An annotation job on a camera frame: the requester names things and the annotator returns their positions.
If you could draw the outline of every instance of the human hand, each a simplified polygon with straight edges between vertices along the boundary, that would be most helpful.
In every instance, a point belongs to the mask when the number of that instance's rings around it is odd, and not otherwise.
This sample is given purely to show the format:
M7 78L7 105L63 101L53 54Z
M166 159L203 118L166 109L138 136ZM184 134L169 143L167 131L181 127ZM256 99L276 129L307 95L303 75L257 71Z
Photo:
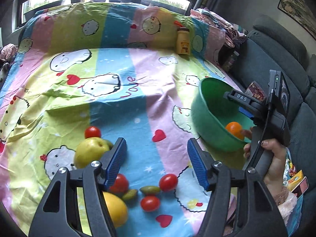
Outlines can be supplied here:
M250 130L241 130L241 133L251 140L252 128ZM279 194L283 186L283 173L285 169L286 148L282 146L276 139L264 140L261 144L266 150L271 150L274 154L272 163L265 175L263 181L272 196ZM244 146L244 157L250 156L250 143Z

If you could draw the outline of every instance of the finger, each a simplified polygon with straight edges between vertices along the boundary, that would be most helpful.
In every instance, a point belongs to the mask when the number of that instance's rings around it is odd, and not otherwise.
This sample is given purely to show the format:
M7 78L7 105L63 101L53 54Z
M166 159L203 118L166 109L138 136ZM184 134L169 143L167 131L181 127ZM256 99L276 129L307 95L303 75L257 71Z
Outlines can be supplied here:
M242 129L242 130L240 130L240 133L243 136L247 137L249 140L252 139L252 132L251 132L251 130Z
M248 158L250 156L250 143L247 143L244 146L244 158Z
M276 158L285 160L286 149L276 139L265 140L262 142L261 146L266 150L271 150Z

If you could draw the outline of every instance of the cherry tomato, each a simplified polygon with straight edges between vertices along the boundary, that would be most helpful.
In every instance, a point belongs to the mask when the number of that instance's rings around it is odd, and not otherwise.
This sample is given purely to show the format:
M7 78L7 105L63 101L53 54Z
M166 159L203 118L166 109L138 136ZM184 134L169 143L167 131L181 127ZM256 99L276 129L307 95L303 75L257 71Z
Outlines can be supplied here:
M160 207L160 200L156 196L146 196L140 201L140 206L146 212L152 212Z
M125 175L118 174L114 184L109 188L109 191L112 193L126 193L129 185L130 184L126 179Z
M162 191L172 191L178 185L178 178L175 174L166 174L160 178L159 187Z
M84 137L90 138L90 137L100 137L101 138L101 131L99 128L95 126L90 126L84 131Z

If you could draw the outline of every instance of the sofa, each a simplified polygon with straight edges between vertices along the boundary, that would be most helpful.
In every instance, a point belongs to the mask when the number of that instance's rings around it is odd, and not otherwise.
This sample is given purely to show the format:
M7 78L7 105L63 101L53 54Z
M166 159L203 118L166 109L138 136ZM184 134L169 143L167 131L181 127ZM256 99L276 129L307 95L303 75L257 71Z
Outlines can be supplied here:
M305 236L316 219L316 81L308 76L313 71L316 79L316 57L309 66L302 42L266 15L255 21L238 52L240 55L230 74L242 90L255 80L267 93L269 70L284 73L290 90L289 150L296 169L302 170L309 182L303 196L300 226L294 234Z

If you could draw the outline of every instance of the blanket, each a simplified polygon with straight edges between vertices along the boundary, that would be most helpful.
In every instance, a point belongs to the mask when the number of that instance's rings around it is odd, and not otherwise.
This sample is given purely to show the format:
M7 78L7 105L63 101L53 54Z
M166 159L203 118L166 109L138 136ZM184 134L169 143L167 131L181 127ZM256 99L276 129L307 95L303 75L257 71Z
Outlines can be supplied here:
M173 52L175 20L190 29L191 56ZM215 65L224 42L221 30L158 7L78 3L37 12L0 92L0 198L19 227L28 234L50 180L62 166L74 169L75 149L94 125L113 143L126 139L120 172L130 188L158 185L166 173L179 178L157 211L129 207L118 235L194 236L211 194L186 151L199 137L190 107L205 77L237 88ZM82 190L78 203L91 234Z

